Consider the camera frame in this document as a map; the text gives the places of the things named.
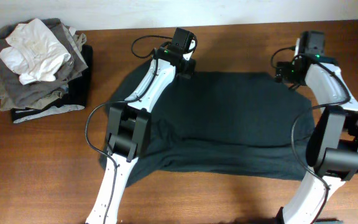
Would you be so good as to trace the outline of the dark green t-shirt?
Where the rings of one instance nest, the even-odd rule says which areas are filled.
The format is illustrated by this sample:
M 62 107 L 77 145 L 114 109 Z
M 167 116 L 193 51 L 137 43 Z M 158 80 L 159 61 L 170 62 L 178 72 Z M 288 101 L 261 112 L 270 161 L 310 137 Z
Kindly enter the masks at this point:
M 132 185 L 156 170 L 301 180 L 314 130 L 311 101 L 265 72 L 196 72 L 164 89 L 152 110 L 151 141 Z

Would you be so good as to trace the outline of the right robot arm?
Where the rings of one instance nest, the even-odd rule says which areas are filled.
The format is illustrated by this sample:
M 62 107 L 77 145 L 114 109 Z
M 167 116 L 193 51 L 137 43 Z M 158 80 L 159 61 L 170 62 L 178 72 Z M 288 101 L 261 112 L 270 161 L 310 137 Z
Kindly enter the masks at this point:
M 318 104 L 306 110 L 321 110 L 311 134 L 306 157 L 295 148 L 295 128 L 290 144 L 297 162 L 306 174 L 293 198 L 281 207 L 276 223 L 319 223 L 318 217 L 332 195 L 358 174 L 358 101 L 353 97 L 331 58 L 321 53 L 307 54 L 291 46 L 294 57 L 275 66 L 276 78 L 311 89 Z

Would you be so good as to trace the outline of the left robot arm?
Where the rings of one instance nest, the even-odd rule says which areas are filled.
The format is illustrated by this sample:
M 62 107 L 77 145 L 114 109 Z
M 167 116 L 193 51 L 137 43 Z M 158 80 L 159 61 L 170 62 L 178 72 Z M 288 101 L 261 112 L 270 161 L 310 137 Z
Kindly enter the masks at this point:
M 104 177 L 98 196 L 85 222 L 116 223 L 117 214 L 129 176 L 147 149 L 151 134 L 151 112 L 160 95 L 185 68 L 195 66 L 195 48 L 174 51 L 173 47 L 156 50 L 147 73 L 136 89 L 123 101 L 107 102 L 109 107 L 105 137 Z

